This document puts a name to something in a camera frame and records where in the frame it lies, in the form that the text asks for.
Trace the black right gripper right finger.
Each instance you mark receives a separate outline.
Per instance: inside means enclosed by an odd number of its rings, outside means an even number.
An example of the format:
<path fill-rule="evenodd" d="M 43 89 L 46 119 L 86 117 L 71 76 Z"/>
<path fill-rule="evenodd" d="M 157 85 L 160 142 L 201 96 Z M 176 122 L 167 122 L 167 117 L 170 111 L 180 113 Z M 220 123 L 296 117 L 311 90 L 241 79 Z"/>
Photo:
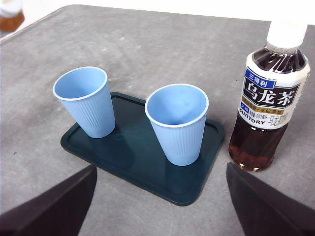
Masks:
<path fill-rule="evenodd" d="M 226 165 L 231 200 L 247 236 L 313 236 L 315 211 L 232 162 Z"/>

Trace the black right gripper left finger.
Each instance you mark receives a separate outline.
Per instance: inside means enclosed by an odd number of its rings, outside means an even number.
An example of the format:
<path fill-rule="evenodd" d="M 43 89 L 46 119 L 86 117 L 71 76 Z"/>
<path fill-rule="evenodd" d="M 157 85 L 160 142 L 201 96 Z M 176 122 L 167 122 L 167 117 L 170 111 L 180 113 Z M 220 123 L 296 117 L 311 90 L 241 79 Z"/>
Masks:
<path fill-rule="evenodd" d="M 80 170 L 39 196 L 1 214 L 2 236 L 76 236 L 92 203 L 97 169 Z"/>

